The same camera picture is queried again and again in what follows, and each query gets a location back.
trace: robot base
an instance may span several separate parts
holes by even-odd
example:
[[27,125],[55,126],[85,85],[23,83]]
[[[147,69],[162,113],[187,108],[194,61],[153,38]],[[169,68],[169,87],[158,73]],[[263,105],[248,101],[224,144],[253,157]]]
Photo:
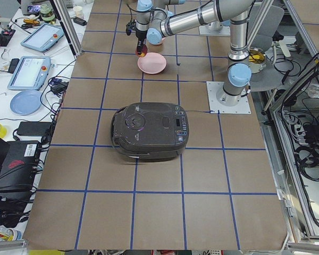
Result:
[[207,81],[209,108],[213,113],[229,113],[229,114],[250,114],[250,107],[247,97],[241,97],[240,101],[235,106],[226,106],[221,104],[216,98],[218,90],[222,89],[224,82],[221,81]]
[[223,26],[221,30],[216,31],[212,30],[208,27],[208,25],[201,25],[198,27],[198,30],[200,32],[200,36],[224,36],[229,37],[230,36],[230,27]]

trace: blue plate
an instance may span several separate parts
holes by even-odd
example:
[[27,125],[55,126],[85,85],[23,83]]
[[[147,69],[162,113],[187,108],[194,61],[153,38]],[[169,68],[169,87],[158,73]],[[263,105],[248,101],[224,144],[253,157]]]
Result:
[[11,100],[11,110],[19,115],[29,115],[41,106],[41,92],[33,89],[24,90]]

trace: display screen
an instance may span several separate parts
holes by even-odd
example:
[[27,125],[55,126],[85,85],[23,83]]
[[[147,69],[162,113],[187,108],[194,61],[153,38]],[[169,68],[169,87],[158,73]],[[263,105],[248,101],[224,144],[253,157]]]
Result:
[[16,73],[12,86],[33,87],[44,60],[44,58],[25,58]]
[[40,5],[29,5],[27,6],[28,13],[38,13],[40,12]]
[[49,42],[49,40],[53,38],[55,33],[59,32],[59,30],[60,28],[53,27],[51,25],[44,25],[34,32],[24,43],[36,48],[42,48],[45,43]]

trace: pink plate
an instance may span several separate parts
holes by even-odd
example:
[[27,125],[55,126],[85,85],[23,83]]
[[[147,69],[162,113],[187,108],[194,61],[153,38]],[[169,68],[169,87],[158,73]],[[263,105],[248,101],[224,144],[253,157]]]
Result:
[[145,73],[156,74],[164,70],[166,66],[165,58],[155,52],[149,52],[145,57],[140,57],[137,61],[138,67]]

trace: barcode label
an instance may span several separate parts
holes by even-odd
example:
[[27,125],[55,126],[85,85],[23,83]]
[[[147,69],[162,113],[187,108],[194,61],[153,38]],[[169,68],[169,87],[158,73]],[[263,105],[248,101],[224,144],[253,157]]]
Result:
[[25,157],[33,157],[37,149],[36,144],[28,144],[25,150]]

